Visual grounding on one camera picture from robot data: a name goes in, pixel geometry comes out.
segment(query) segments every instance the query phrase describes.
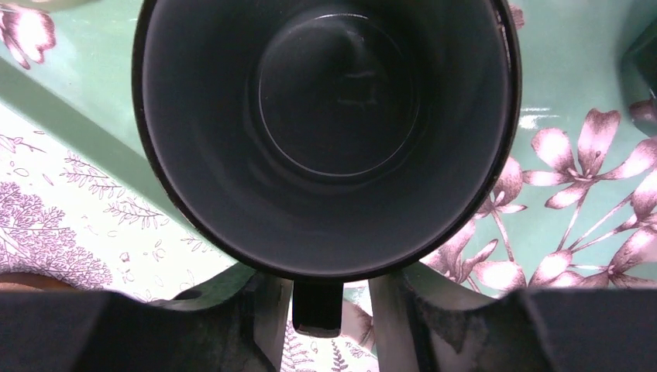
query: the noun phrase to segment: black cup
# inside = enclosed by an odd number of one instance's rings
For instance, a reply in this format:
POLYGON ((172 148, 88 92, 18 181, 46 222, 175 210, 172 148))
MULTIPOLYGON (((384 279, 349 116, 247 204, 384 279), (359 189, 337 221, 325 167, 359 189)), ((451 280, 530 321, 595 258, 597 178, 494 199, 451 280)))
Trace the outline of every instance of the black cup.
POLYGON ((455 233, 504 166, 520 92, 504 0, 146 0, 133 56, 170 198, 295 280, 293 312, 455 233))

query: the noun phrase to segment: cup handle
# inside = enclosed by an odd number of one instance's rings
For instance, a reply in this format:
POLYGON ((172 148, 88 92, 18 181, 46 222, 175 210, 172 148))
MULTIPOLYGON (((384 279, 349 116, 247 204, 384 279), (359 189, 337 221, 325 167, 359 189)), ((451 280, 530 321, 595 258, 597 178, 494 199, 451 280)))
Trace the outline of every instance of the cup handle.
POLYGON ((342 328, 343 283, 295 281, 292 289, 292 325, 306 336, 334 338, 342 328))

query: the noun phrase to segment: cup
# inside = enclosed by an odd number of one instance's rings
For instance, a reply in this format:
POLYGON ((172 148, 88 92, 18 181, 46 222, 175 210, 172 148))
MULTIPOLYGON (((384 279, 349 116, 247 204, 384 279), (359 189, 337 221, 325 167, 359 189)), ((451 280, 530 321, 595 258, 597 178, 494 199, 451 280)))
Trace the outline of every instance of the cup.
POLYGON ((139 134, 191 224, 294 280, 298 331, 336 336, 344 282, 435 250, 494 185, 513 24, 504 0, 146 0, 139 134))

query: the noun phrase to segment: floral tablecloth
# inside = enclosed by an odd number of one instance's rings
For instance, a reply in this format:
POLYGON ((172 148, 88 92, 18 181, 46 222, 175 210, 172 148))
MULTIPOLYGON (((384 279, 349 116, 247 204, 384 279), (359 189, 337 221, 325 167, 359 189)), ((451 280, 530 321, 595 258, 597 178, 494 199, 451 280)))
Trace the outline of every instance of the floral tablecloth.
MULTIPOLYGON (((235 263, 3 106, 0 167, 0 272, 43 274, 148 302, 235 263)), ((372 318, 364 285, 346 290, 350 337, 313 339, 288 322, 283 372, 379 370, 368 351, 373 341, 365 340, 372 318)))

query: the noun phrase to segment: brown object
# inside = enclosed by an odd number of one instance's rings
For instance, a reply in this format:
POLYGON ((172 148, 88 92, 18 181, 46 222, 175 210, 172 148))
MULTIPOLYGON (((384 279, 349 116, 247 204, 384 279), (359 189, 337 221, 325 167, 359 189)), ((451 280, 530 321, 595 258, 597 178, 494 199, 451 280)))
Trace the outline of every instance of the brown object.
POLYGON ((43 275, 29 273, 0 274, 0 291, 72 291, 74 289, 62 281, 43 275))

